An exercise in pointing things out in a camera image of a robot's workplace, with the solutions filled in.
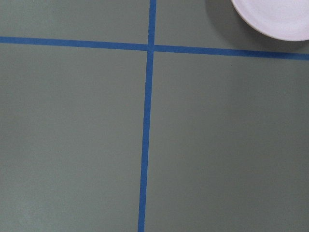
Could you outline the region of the pink plate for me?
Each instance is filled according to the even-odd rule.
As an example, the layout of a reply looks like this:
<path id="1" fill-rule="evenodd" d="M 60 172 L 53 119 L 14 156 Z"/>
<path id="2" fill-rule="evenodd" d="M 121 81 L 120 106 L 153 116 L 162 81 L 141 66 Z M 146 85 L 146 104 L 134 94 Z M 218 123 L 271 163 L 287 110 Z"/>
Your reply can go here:
<path id="1" fill-rule="evenodd" d="M 233 0 L 239 16 L 268 37 L 291 42 L 309 39 L 307 0 Z"/>

